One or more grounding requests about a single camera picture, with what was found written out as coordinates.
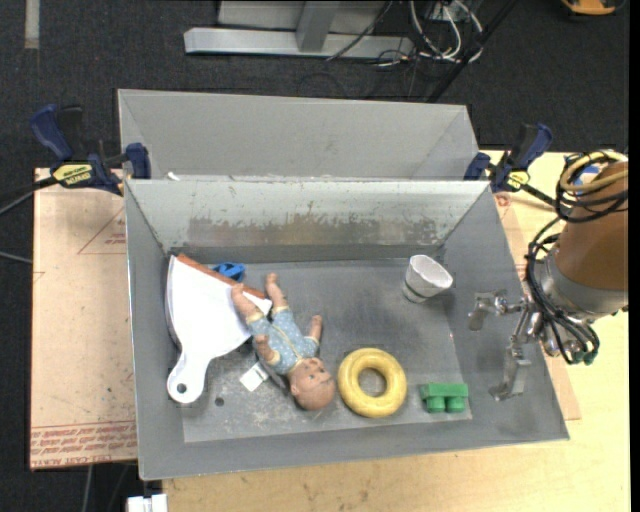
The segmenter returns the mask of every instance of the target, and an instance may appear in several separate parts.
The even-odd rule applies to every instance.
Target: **green toy brick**
[[[432,396],[425,400],[427,404],[427,412],[444,412],[445,399],[442,396]]]
[[[459,396],[467,398],[469,396],[469,386],[456,382],[429,382],[420,386],[420,398],[426,400],[430,397],[452,397]]]
[[[464,412],[467,408],[465,404],[464,398],[461,396],[452,396],[446,399],[447,401],[447,412]]]

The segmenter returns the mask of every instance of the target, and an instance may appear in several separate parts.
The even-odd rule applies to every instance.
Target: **gray bin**
[[[125,191],[143,479],[567,438],[537,346],[523,396],[495,402],[488,392],[502,380],[515,315],[467,328],[475,292],[516,298],[521,288],[486,182],[460,179],[477,151],[464,108],[140,91],[121,91],[120,105],[123,145],[143,142],[154,165],[154,179],[129,180]],[[220,117],[243,125],[224,130]],[[277,143],[273,134],[292,125],[304,132],[299,141]],[[381,151],[385,137],[393,144]],[[403,146],[405,138],[422,144]],[[305,148],[315,149],[300,160]],[[258,160],[269,172],[256,173]],[[256,362],[250,345],[211,363],[197,402],[173,402],[165,386],[178,351],[164,292],[168,255],[180,252],[242,262],[258,288],[276,271],[301,327],[323,315],[321,356],[334,375],[355,349],[393,354],[409,386],[401,409],[363,418],[336,396],[314,413],[271,381],[249,392],[239,378]],[[442,262],[453,287],[407,301],[413,254]],[[467,383],[466,411],[429,414],[418,387],[430,381]]]

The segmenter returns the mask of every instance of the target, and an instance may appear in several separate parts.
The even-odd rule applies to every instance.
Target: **yellow donut toy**
[[[382,374],[387,389],[380,396],[362,391],[358,378],[370,368]],[[396,412],[407,396],[407,378],[400,363],[377,348],[362,348],[349,354],[338,370],[338,389],[344,403],[361,416],[383,418]]]

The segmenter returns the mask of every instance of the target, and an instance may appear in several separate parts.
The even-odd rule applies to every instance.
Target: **baby doll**
[[[285,375],[291,394],[303,409],[315,411],[328,405],[336,392],[335,380],[315,357],[322,333],[322,317],[311,320],[308,336],[302,336],[284,293],[271,273],[265,280],[265,291],[271,301],[272,322],[243,294],[244,285],[231,289],[231,299],[253,334],[253,345],[264,361],[278,375]]]

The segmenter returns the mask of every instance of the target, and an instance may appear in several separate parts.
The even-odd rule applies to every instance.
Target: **doll foot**
[[[238,302],[240,297],[243,297],[242,292],[244,291],[243,284],[236,284],[231,287],[231,300],[235,303]]]
[[[314,315],[311,318],[311,327],[322,327],[322,317],[320,315]]]
[[[287,299],[283,291],[278,286],[278,274],[271,272],[267,274],[264,283],[264,289],[269,298],[273,301],[273,307],[284,308],[288,306]]]

